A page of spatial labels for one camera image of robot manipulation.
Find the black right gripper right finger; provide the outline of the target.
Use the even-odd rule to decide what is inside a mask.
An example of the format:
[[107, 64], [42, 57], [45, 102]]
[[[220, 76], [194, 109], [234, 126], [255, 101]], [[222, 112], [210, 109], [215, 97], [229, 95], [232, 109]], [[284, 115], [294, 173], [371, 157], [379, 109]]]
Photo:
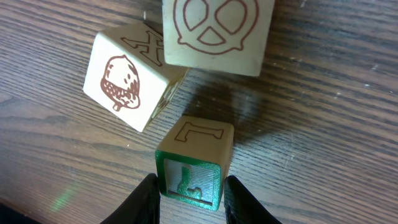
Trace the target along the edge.
[[224, 208], [227, 224], [282, 224], [234, 175], [224, 180]]

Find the green top block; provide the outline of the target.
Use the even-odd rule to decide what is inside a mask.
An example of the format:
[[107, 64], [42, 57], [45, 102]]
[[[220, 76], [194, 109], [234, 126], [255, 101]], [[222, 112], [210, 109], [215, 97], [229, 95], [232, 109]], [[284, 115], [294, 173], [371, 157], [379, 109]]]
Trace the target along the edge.
[[155, 152], [162, 195], [217, 210], [233, 153], [234, 126], [182, 116]]

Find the acorn wooden block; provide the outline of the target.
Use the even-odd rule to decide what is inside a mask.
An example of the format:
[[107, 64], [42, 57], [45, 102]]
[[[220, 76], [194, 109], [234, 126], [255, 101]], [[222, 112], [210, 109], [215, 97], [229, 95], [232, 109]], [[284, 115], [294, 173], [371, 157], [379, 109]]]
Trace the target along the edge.
[[83, 91], [142, 132], [169, 103], [188, 72], [164, 58], [161, 34], [143, 22], [97, 33]]

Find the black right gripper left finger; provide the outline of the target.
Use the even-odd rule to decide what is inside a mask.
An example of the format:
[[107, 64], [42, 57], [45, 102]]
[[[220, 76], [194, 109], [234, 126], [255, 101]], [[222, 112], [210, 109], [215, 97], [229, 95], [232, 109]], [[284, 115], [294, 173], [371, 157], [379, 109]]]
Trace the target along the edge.
[[159, 224], [160, 192], [159, 179], [154, 174], [134, 189], [127, 199], [101, 224]]

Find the blue block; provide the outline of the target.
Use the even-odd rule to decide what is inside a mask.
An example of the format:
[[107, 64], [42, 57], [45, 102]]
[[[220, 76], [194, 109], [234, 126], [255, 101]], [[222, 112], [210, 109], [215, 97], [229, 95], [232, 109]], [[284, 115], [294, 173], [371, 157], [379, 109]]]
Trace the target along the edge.
[[166, 63], [257, 77], [275, 0], [164, 0]]

